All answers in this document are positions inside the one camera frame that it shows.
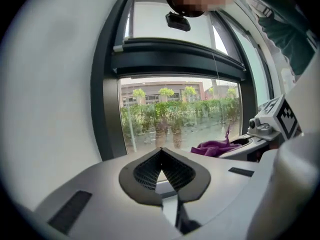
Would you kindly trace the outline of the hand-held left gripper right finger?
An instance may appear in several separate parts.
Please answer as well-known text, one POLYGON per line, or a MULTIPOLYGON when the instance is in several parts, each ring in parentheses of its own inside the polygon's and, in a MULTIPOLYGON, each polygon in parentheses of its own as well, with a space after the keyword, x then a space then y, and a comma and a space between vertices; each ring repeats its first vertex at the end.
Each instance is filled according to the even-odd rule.
POLYGON ((230 172, 230 169, 254 172, 259 165, 257 162, 213 158, 178 149, 171 151, 203 166, 210 173, 210 183, 200 199, 184 204, 188 218, 200 225, 207 224, 222 212, 250 181, 249 176, 230 172))

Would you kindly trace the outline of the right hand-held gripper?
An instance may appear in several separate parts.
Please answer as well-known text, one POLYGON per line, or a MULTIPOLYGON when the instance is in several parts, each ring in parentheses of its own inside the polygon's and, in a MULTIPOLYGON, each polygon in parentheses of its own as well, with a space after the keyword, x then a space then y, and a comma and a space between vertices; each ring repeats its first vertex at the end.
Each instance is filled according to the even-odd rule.
POLYGON ((297 118, 285 95, 269 100, 249 120, 248 135, 241 135, 230 141, 240 147, 219 156, 221 159, 259 162, 263 153, 269 150, 269 142, 282 136, 285 141, 293 138, 298 129, 297 118))

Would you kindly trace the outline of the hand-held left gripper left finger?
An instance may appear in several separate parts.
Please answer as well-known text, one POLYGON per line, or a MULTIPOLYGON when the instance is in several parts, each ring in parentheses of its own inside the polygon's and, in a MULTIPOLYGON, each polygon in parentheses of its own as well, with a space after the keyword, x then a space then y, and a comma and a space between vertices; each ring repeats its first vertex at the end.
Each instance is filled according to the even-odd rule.
POLYGON ((156 182, 134 171, 161 171, 162 148, 97 163, 58 187, 36 208, 49 226, 73 240, 174 240, 181 232, 163 213, 156 182))

